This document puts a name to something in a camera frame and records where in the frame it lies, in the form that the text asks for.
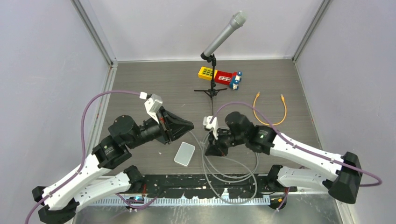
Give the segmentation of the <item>white network switch box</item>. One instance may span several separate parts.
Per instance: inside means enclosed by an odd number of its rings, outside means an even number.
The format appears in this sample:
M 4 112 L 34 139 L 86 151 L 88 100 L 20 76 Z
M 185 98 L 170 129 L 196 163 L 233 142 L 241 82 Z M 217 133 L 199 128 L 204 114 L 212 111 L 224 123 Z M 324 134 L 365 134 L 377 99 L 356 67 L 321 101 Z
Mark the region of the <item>white network switch box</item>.
M 195 152 L 195 146 L 186 142 L 182 142 L 175 157 L 174 162 L 181 166 L 187 167 L 190 164 L 192 156 Z

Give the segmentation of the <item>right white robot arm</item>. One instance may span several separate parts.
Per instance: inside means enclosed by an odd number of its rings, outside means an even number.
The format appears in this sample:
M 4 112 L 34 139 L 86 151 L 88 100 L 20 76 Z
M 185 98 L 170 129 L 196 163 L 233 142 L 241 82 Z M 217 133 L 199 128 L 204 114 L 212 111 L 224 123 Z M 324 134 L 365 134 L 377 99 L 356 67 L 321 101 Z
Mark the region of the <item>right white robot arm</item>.
M 207 156 L 226 156 L 229 148 L 245 145 L 255 153 L 282 157 L 306 167 L 302 170 L 273 165 L 266 179 L 271 191 L 287 187 L 311 188 L 327 192 L 341 202 L 356 203 L 362 179 L 356 154 L 333 154 L 308 146 L 269 126 L 254 125 L 239 112 L 228 114 L 225 122 L 227 129 L 219 128 L 216 117 L 204 117 L 203 126 L 210 134 Z

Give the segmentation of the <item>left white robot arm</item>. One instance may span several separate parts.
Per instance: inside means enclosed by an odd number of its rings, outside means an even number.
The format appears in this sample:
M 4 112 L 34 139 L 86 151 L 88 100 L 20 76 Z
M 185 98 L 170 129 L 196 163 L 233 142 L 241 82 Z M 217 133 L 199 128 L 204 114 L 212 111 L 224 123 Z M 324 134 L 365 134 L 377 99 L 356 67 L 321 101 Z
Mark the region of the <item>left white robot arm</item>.
M 42 205 L 38 215 L 45 224 L 64 224 L 77 212 L 101 198 L 130 191 L 138 193 L 145 180 L 136 166 L 130 166 L 115 177 L 91 184 L 131 158 L 130 149 L 157 140 L 170 144 L 194 129 L 191 121 L 160 106 L 156 119 L 138 125 L 131 116 L 121 115 L 109 126 L 105 137 L 82 164 L 51 186 L 33 189 L 34 200 Z

